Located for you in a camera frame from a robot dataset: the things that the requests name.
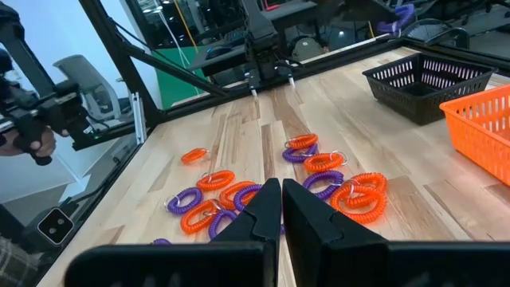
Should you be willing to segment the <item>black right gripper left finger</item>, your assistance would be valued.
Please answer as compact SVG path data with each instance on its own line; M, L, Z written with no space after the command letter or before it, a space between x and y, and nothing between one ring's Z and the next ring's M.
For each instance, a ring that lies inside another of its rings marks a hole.
M64 287L277 287L281 211L268 179L210 242L98 246L72 260Z

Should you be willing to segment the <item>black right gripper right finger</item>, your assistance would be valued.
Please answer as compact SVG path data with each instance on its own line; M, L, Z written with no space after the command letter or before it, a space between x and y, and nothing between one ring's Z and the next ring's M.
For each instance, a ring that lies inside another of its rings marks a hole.
M297 287L510 287L510 242L389 241L293 179L282 203Z

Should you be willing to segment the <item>orange spiral keychain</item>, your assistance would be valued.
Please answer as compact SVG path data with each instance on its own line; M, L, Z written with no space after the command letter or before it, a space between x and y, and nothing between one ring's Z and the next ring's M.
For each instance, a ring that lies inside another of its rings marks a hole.
M241 181L239 183L235 183L234 185L227 187L225 190L223 190L220 194L220 203L227 209L227 210L236 210L233 204L233 198L237 192L239 192L240 189L243 187L247 187L249 185L256 184L251 181Z
M232 171L216 171L200 178L196 182L196 187L202 191L215 191L228 186L235 179Z
M387 179L381 173L362 173L346 181L344 187L347 188L347 207L360 208L386 194Z
M347 183L334 191L330 205L357 223L374 222L386 211L386 189Z
M328 171L348 163L347 154L341 151L332 151L328 153L319 153L308 157L304 161L304 167L310 172Z
M304 134L304 135L300 135L300 136L291 138L284 144L284 146L286 148L292 148L292 149L303 149L303 148L311 147L317 141L318 141L317 134L315 134L315 133Z
M208 199L186 212L181 218L180 226L185 234L195 234L207 228L214 216L221 209L217 199Z
M204 160L210 151L204 147L197 147L182 155L180 160L182 164L188 165L201 160Z

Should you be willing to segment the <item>black computer mouse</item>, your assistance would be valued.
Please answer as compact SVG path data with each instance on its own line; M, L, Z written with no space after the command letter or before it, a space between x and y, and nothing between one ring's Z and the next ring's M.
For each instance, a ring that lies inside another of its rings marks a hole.
M232 50L232 47L229 45L216 45L216 46L209 47L206 50L205 59L210 60L215 57L219 57L223 54L229 53L231 50Z

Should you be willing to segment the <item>purple cloth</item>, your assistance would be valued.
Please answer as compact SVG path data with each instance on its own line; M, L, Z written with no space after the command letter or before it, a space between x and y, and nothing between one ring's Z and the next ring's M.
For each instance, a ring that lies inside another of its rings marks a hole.
M394 36L400 36L402 27L406 25L411 18L414 16L414 4L407 4L404 6L398 6L395 9L395 15L398 17L393 22L379 22L377 30L381 33L391 33Z

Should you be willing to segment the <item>black plastic basket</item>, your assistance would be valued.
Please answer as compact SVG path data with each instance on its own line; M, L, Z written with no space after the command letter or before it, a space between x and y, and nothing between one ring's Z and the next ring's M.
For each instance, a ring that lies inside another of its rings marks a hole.
M498 69L429 53L416 53L363 72L373 97L425 125L444 117L439 105L485 90Z

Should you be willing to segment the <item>orange plastic basket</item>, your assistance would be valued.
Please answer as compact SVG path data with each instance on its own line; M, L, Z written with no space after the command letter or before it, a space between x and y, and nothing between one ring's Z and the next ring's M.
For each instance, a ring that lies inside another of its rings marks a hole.
M510 186L510 84L439 105L453 147Z

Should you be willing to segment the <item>grey office chair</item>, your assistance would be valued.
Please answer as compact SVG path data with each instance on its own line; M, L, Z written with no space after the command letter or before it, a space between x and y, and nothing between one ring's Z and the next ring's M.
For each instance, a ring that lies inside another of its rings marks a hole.
M53 63L68 79L78 83L90 116L97 120L126 120L132 115L128 97L119 98L109 82L83 56L72 55Z

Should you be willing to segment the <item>person's hand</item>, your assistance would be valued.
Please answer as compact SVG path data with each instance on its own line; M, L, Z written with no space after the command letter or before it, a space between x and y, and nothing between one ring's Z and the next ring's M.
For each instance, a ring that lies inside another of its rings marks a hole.
M15 156L23 154L24 151L15 147L13 141L19 136L17 130L13 129L0 135L0 156ZM45 157L53 154L57 146L54 132L46 127L41 136L41 142L32 142L31 148L36 156Z

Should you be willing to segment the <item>person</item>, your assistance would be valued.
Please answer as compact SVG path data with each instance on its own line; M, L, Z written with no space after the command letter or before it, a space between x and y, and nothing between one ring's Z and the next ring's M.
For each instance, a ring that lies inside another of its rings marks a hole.
M33 287L38 260L0 236L0 287Z

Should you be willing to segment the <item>silver metal bracket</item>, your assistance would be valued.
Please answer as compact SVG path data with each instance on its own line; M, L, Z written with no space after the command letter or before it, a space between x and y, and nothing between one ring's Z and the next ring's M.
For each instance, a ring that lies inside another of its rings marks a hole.
M147 128L143 110L143 102L141 96L137 92L132 93L130 99L135 125L136 142L137 144L143 144L147 139Z

